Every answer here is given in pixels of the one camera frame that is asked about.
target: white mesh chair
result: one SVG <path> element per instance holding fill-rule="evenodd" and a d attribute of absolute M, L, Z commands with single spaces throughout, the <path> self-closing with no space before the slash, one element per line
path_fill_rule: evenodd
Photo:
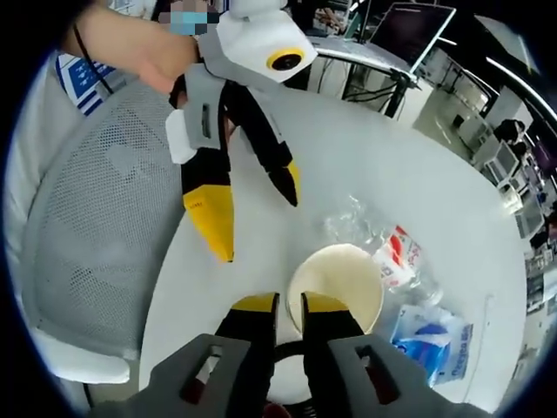
<path fill-rule="evenodd" d="M 23 310 L 51 370 L 65 370 L 60 377 L 101 382 L 88 373 L 115 367 L 121 376 L 108 381 L 125 381 L 122 359 L 139 356 L 158 270 L 183 214 L 166 100 L 140 82 L 117 92 L 64 142 L 33 201 L 20 263 Z"/>

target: bottle label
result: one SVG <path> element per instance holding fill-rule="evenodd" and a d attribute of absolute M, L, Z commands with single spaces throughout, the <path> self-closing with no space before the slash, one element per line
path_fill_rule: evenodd
<path fill-rule="evenodd" d="M 373 255 L 381 275 L 389 287 L 405 285 L 416 275 L 422 261 L 422 249 L 416 241 L 397 226 L 389 240 Z"/>

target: plastic bottle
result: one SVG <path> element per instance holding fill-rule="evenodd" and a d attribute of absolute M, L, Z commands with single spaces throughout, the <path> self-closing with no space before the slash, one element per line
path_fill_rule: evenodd
<path fill-rule="evenodd" d="M 423 249 L 379 211 L 350 196 L 343 210 L 325 217 L 326 239 L 368 251 L 380 266 L 386 288 L 412 305 L 434 306 L 443 297 Z"/>

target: white round table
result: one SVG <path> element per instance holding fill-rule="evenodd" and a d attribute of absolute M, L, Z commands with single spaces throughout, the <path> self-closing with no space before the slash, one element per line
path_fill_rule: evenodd
<path fill-rule="evenodd" d="M 270 107 L 300 170 L 301 203 L 288 205 L 236 134 L 234 262 L 217 262 L 184 216 L 152 298 L 139 386 L 168 355 L 198 334 L 213 334 L 231 305 L 249 294 L 280 292 L 278 343 L 297 339 L 284 303 L 294 270 L 311 250 L 306 235 L 353 193 L 423 246 L 445 291 L 442 305 L 474 325 L 465 378 L 435 389 L 451 401 L 495 410 L 526 319 L 519 231 L 497 190 L 446 148 L 357 105 L 285 89 Z"/>

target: plastic bag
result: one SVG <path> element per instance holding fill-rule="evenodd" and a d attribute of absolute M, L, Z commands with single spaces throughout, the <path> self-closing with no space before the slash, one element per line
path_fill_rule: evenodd
<path fill-rule="evenodd" d="M 378 210 L 353 196 L 343 210 L 325 217 L 325 235 L 334 243 L 348 243 L 368 251 L 381 268 L 393 293 L 413 305 L 437 305 L 443 292 L 431 275 L 424 252 L 405 230 Z"/>
<path fill-rule="evenodd" d="M 472 331 L 472 324 L 440 307 L 404 305 L 391 343 L 426 369 L 432 387 L 464 378 Z"/>

